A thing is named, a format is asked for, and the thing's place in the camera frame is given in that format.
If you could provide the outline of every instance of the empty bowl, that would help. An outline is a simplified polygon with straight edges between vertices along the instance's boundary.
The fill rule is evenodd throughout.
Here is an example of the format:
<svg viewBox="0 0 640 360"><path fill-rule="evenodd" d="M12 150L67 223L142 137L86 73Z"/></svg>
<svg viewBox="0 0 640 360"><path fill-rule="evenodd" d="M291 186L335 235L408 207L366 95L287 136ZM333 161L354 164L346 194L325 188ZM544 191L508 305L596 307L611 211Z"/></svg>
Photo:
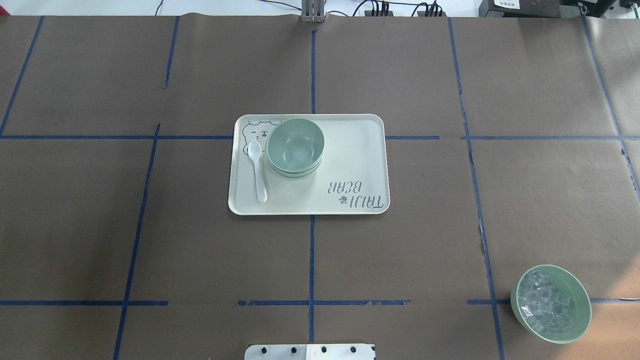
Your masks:
<svg viewBox="0 0 640 360"><path fill-rule="evenodd" d="M578 340L591 323L591 302L580 281L555 265L534 266L511 290L511 308L528 331L556 344Z"/></svg>
<svg viewBox="0 0 640 360"><path fill-rule="evenodd" d="M289 119L267 138L267 161L278 174L302 177L315 171L322 161L324 134L307 119Z"/></svg>

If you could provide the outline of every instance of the cartoon bear face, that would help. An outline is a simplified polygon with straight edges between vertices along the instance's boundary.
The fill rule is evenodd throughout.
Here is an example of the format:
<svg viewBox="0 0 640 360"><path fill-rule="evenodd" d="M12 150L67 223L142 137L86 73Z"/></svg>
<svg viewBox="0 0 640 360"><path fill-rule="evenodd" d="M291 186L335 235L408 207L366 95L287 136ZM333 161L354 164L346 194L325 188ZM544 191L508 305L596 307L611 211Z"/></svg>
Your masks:
<svg viewBox="0 0 640 360"><path fill-rule="evenodd" d="M280 125L281 122L282 121L252 122L250 120L249 123L242 128L242 136L244 138L244 146L242 148L243 153L249 155L247 147L249 146L249 142L252 140L257 141L264 152L267 146L267 137L276 126Z"/></svg>

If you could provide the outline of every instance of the spoon handle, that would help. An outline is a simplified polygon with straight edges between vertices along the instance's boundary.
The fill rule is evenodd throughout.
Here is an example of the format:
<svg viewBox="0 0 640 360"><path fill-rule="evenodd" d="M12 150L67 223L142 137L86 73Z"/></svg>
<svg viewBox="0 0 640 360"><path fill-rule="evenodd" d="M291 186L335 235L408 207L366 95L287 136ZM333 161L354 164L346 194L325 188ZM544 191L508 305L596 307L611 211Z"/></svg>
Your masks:
<svg viewBox="0 0 640 360"><path fill-rule="evenodd" d="M264 186L264 179L262 178L262 167L260 166L260 159L253 162L255 168L255 192L258 194L259 202L267 201L267 189Z"/></svg>

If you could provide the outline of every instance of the white mounting plate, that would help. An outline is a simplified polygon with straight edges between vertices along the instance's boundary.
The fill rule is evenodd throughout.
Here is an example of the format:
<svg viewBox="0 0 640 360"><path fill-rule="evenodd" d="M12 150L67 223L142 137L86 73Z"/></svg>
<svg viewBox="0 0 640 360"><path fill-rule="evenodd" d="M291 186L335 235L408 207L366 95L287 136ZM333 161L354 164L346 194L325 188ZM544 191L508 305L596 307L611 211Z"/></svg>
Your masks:
<svg viewBox="0 0 640 360"><path fill-rule="evenodd" d="M268 199L258 202L253 163L246 153L281 122L304 118L324 134L317 170L291 179L260 159ZM371 215L389 207L387 149L382 120L373 114L244 115L236 121L229 177L229 209L238 215Z"/></svg>
<svg viewBox="0 0 640 360"><path fill-rule="evenodd" d="M375 348L372 344L251 345L244 360L375 360Z"/></svg>

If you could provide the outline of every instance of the white bracket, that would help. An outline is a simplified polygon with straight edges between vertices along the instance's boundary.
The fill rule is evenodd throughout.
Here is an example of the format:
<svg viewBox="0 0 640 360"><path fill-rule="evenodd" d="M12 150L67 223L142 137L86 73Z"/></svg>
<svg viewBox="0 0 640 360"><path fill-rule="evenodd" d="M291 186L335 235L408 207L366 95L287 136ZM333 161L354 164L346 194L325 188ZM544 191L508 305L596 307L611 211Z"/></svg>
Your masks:
<svg viewBox="0 0 640 360"><path fill-rule="evenodd" d="M371 344L251 345L244 360L376 360Z"/></svg>
<svg viewBox="0 0 640 360"><path fill-rule="evenodd" d="M302 0L302 22L324 22L324 0Z"/></svg>

